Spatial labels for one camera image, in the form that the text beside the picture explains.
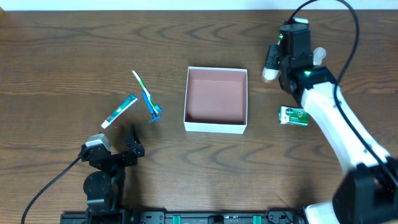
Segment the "white patterned cream tube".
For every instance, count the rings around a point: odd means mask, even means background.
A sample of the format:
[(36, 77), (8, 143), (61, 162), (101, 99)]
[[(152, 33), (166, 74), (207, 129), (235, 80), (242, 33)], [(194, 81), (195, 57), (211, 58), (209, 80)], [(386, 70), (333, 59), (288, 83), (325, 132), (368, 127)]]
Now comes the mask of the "white patterned cream tube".
[(279, 70), (264, 67), (261, 77), (264, 82), (271, 82), (279, 76), (279, 73)]

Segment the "green white toothpaste tube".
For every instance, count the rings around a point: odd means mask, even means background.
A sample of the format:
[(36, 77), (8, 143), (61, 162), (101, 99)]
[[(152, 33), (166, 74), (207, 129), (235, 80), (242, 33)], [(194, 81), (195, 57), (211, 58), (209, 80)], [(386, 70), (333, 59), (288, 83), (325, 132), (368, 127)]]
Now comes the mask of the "green white toothpaste tube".
[(101, 127), (103, 129), (106, 129), (108, 126), (110, 126), (113, 122), (115, 122), (119, 116), (121, 116), (129, 107), (131, 107), (136, 101), (137, 97), (134, 95), (129, 95), (116, 109), (115, 111), (108, 116), (103, 123), (101, 124)]

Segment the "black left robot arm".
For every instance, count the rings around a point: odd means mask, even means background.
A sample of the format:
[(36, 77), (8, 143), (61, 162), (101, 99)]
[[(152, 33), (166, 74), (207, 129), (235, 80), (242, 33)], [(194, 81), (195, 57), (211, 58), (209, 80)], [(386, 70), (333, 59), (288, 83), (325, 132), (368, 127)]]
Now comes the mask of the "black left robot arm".
[(138, 158), (145, 155), (134, 126), (130, 127), (124, 145), (127, 151), (113, 154), (111, 142), (105, 134), (99, 133), (90, 136), (81, 146), (81, 160), (97, 169), (83, 184), (89, 209), (111, 210), (121, 204), (126, 178), (125, 168), (136, 165)]

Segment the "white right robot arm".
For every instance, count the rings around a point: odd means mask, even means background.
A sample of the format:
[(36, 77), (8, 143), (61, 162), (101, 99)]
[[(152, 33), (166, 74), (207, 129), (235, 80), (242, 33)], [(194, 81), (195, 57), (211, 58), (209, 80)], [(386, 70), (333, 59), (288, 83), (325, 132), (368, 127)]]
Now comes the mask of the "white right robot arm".
[(285, 23), (269, 47), (264, 78), (275, 71), (281, 88), (318, 124), (343, 170), (330, 201), (309, 205), (306, 223), (384, 223), (397, 219), (397, 160), (352, 112), (337, 81), (313, 64), (308, 24)]

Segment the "clear bottle with blue liquid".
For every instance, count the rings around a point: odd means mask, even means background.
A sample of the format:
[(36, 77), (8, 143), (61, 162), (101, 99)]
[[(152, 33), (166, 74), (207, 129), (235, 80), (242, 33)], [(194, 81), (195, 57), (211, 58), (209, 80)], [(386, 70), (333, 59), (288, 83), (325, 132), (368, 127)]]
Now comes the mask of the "clear bottle with blue liquid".
[(323, 47), (317, 47), (313, 51), (313, 64), (318, 66), (322, 64), (323, 59), (326, 57), (326, 50)]

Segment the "green soap bar package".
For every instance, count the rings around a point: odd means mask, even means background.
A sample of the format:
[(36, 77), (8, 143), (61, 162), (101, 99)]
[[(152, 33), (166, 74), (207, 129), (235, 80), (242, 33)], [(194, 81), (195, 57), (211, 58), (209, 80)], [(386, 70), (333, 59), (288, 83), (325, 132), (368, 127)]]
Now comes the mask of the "green soap bar package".
[(296, 126), (307, 126), (308, 113), (302, 108), (281, 106), (279, 110), (279, 123)]

